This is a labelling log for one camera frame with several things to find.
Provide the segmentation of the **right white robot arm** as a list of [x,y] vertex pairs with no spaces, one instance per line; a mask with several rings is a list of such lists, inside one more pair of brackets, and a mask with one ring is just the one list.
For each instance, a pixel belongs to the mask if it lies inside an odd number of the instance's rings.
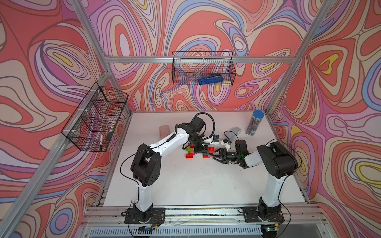
[[235,151],[219,148],[211,154],[221,164],[237,164],[243,169],[265,166],[268,174],[264,194],[257,207],[243,207],[245,222],[284,222],[280,197],[285,180],[298,169],[297,159],[280,143],[260,145],[255,152],[249,152],[245,140],[235,141]]

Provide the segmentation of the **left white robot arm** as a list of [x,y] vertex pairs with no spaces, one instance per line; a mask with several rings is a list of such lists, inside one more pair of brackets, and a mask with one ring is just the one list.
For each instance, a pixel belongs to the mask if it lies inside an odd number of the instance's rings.
[[123,165],[120,166],[120,174],[138,186],[137,200],[132,201],[127,211],[121,213],[125,217],[125,224],[164,223],[165,208],[158,208],[158,211],[153,208],[152,185],[160,176],[162,160],[179,146],[182,146],[183,150],[193,146],[195,154],[209,153],[204,135],[200,133],[206,128],[206,123],[200,115],[206,115],[211,119],[212,132],[209,137],[212,138],[215,120],[209,113],[200,112],[195,114],[189,123],[176,124],[174,131],[160,141],[151,145],[141,144],[136,153],[123,161],[133,158],[130,168],[132,177],[122,172]]

